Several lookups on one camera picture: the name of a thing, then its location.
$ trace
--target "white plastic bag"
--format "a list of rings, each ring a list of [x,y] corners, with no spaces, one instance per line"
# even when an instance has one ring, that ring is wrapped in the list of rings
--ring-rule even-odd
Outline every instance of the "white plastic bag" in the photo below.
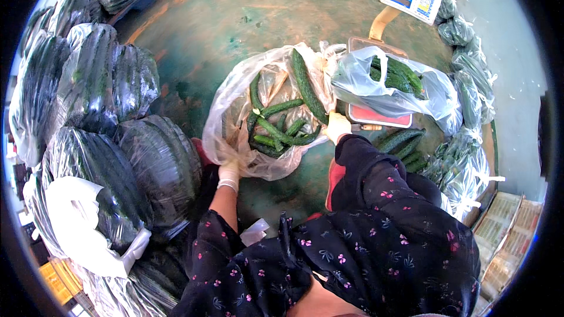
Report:
[[[294,48],[306,63],[314,91],[325,111],[329,112],[335,108],[336,99],[330,80],[337,65],[338,52],[346,46],[328,46],[326,42],[321,42],[320,47],[321,53],[315,53],[305,43],[286,45],[250,57],[233,68],[215,92],[204,126],[202,145],[212,162],[223,164],[227,159],[237,158],[241,164],[242,176],[273,181],[292,173],[309,148],[327,140],[327,136],[320,134],[314,142],[306,146],[292,146],[278,159],[274,159],[250,149],[246,128],[246,118],[252,109],[249,85],[259,72],[262,74],[258,83],[259,96],[265,106],[300,98],[300,91],[291,69],[291,54]],[[286,125],[291,125],[299,118],[306,119],[307,132],[313,132],[319,124],[305,104],[285,113]]]
[[[427,114],[438,123],[447,135],[455,134],[461,127],[462,118],[458,115],[460,106],[458,94],[443,72],[421,63],[386,54],[388,59],[399,60],[406,64],[416,75],[422,76],[421,83],[425,90],[426,101],[417,99],[410,93],[404,93],[384,85],[387,69],[385,60],[380,58],[382,76],[380,81],[370,78],[372,58],[385,54],[377,46],[369,46],[344,55],[340,60],[332,84],[335,96],[344,102],[359,107],[368,107],[387,117],[400,117],[415,112]]]
[[[127,278],[141,258],[151,232],[143,228],[120,257],[111,242],[95,230],[98,226],[97,196],[111,196],[104,187],[73,176],[58,178],[45,191],[51,227],[63,252],[76,263],[100,276]]]

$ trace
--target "red slipper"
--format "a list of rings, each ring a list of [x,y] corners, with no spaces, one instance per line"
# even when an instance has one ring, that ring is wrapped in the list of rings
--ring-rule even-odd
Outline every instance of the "red slipper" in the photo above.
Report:
[[[339,166],[335,162],[335,158],[331,159],[331,164],[329,165],[329,191],[325,199],[325,208],[327,208],[327,210],[333,210],[331,206],[331,194],[333,194],[335,185],[345,176],[345,170],[346,168],[344,166]]]

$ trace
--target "bumpy cucumber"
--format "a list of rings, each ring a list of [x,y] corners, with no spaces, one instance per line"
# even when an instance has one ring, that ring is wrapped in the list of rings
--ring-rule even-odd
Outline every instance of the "bumpy cucumber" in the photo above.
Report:
[[[396,148],[402,142],[407,141],[408,139],[415,137],[415,136],[418,136],[418,135],[424,135],[426,131],[427,130],[425,130],[425,129],[422,129],[422,130],[418,130],[418,129],[399,130],[398,132],[393,133],[391,135],[388,135],[386,138],[384,138],[376,146],[376,148],[378,149],[378,151],[380,151],[382,153],[388,153],[391,150],[393,150],[394,148]]]
[[[405,156],[405,158],[402,158],[402,163],[404,164],[404,166],[406,166],[407,164],[416,161],[417,159],[419,159],[421,156],[423,156],[423,153],[419,152],[419,151],[414,151],[411,152],[410,154],[408,154],[407,156]]]
[[[299,107],[300,105],[303,104],[303,100],[297,98],[295,100],[291,100],[291,101],[286,101],[283,103],[278,103],[275,104],[273,106],[268,106],[266,108],[264,108],[261,112],[261,115],[265,118],[268,119],[269,117],[273,116],[276,113],[279,113],[281,111],[284,111],[286,109],[290,109],[293,107]]]
[[[276,151],[272,147],[265,146],[264,144],[259,144],[258,142],[255,142],[255,141],[250,141],[249,145],[250,145],[251,149],[257,150],[264,155],[267,155],[269,157],[276,158],[276,159],[278,159],[280,156],[282,156],[282,154],[284,154],[288,150],[288,148],[290,148],[290,147],[285,147],[284,149],[282,149],[282,151]]]
[[[370,67],[370,78],[372,80],[380,81],[381,76],[382,72],[380,70]],[[384,81],[384,85],[388,88],[396,88],[402,92],[411,93],[413,95],[413,88],[403,75],[400,76],[388,72],[388,74],[386,75],[386,81]]]
[[[310,109],[311,113],[319,119],[323,124],[329,123],[329,116],[325,113],[325,107],[317,98],[313,87],[311,86],[310,77],[307,74],[307,67],[303,57],[297,50],[292,52],[292,70],[296,76],[296,83],[302,94],[303,101]]]
[[[380,66],[380,59],[378,57],[374,57],[374,59],[372,60],[372,66],[377,68],[378,70],[382,70]],[[419,80],[419,77],[415,75],[413,70],[409,68],[409,66],[405,65],[401,61],[395,60],[393,58],[388,58],[387,71],[388,73],[395,75],[405,76],[405,78],[413,88],[414,95],[417,97],[424,97],[423,94],[425,93],[425,90],[423,89],[423,84]]]
[[[257,141],[259,144],[264,144],[265,146],[269,147],[276,147],[274,143],[274,139],[272,137],[263,136],[263,135],[255,135],[253,136],[254,140]]]
[[[312,143],[317,135],[319,135],[319,132],[321,130],[321,126],[318,125],[317,129],[315,129],[315,132],[309,134],[308,137],[290,137],[285,133],[278,131],[278,129],[276,129],[266,119],[260,117],[257,122],[260,126],[267,130],[273,138],[278,138],[280,142],[284,142],[285,144],[296,146],[305,146],[306,144]]]
[[[298,119],[286,130],[286,135],[294,137],[298,131],[306,124],[304,119]]]
[[[264,105],[262,105],[261,98],[258,96],[258,79],[260,77],[261,77],[261,73],[258,73],[257,76],[250,83],[249,94],[250,94],[250,103],[253,105],[253,108],[262,111],[264,109]]]
[[[425,167],[427,166],[427,161],[423,158],[416,160],[412,163],[409,163],[406,167],[405,170],[410,172],[410,173],[417,173],[421,170],[423,170]]]
[[[415,147],[417,147],[417,145],[419,144],[421,138],[423,137],[423,135],[418,135],[416,137],[413,137],[408,143],[407,145],[405,145],[404,148],[402,148],[399,152],[395,153],[394,155],[396,157],[398,157],[399,159],[404,158],[405,156],[407,156],[411,151],[413,151],[415,149]]]
[[[286,121],[286,114],[282,114],[276,123],[276,128],[284,132],[284,122]]]

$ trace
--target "concrete floor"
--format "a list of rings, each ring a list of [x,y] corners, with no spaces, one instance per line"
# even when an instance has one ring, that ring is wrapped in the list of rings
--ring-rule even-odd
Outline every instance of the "concrete floor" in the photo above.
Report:
[[[538,120],[546,79],[530,20],[517,0],[456,0],[459,12],[474,23],[493,74],[498,189],[544,201],[540,177]]]

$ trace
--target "woman's right hand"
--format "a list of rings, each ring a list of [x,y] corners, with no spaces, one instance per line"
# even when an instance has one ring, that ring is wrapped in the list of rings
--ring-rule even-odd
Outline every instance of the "woman's right hand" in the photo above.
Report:
[[[329,124],[327,125],[327,129],[325,129],[327,137],[337,145],[343,135],[351,133],[351,123],[349,119],[331,110],[331,112],[329,112]]]

